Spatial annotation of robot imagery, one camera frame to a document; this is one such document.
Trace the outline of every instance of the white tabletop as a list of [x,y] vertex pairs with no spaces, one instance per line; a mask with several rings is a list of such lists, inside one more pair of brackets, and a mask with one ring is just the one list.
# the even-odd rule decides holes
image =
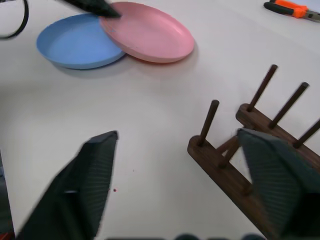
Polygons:
[[[241,127],[235,113],[271,64],[279,69],[257,108],[273,118],[306,81],[310,88],[280,122],[295,137],[306,131],[320,117],[320,23],[270,12],[264,0],[137,2],[181,21],[196,41],[192,55],[170,65],[126,57],[87,71],[55,67],[37,52],[36,38],[77,11],[54,0],[30,0],[25,31],[0,42],[0,149],[15,231],[83,142],[118,130],[117,192],[98,240],[181,233],[236,240],[259,232],[188,155],[188,141],[213,99],[220,106],[208,140],[218,146]],[[13,31],[22,3],[8,4],[15,7],[9,14],[0,5],[0,27]],[[306,143],[318,154],[319,140]],[[248,176],[241,151],[232,162]]]

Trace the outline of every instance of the orange-handled tool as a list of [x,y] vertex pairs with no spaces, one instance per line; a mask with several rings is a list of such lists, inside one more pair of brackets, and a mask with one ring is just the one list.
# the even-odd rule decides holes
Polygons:
[[266,9],[278,14],[291,15],[297,19],[306,18],[320,21],[320,13],[311,11],[305,5],[286,0],[270,0],[263,5]]

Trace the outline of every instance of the black cable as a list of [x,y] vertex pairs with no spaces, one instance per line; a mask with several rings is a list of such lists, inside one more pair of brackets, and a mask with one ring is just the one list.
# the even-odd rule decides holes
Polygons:
[[25,29],[27,22],[28,22],[28,19],[29,19],[29,5],[28,5],[27,0],[23,0],[23,4],[24,4],[24,16],[23,16],[23,20],[22,20],[20,27],[18,28],[17,31],[9,34],[8,36],[0,35],[0,40],[12,39],[12,38],[18,36]]

